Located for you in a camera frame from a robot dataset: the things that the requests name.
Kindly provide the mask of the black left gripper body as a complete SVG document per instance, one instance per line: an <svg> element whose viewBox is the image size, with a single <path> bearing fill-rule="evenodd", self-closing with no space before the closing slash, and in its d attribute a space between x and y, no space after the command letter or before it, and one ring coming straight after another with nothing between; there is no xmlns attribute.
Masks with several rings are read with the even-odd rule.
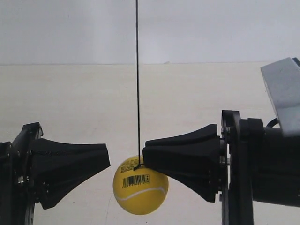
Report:
<svg viewBox="0 0 300 225"><path fill-rule="evenodd" d="M0 223L32 225L36 196L30 181L30 145L43 136L39 122L23 125L12 141L0 143Z"/></svg>

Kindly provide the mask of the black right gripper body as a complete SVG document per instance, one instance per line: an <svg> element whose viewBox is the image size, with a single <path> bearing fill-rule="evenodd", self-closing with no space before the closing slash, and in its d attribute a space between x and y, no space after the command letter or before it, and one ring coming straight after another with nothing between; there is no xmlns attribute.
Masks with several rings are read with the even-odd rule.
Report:
<svg viewBox="0 0 300 225"><path fill-rule="evenodd" d="M222 111L221 126L222 224L252 225L255 201L299 207L299 136L284 137L278 119L264 125L233 110Z"/></svg>

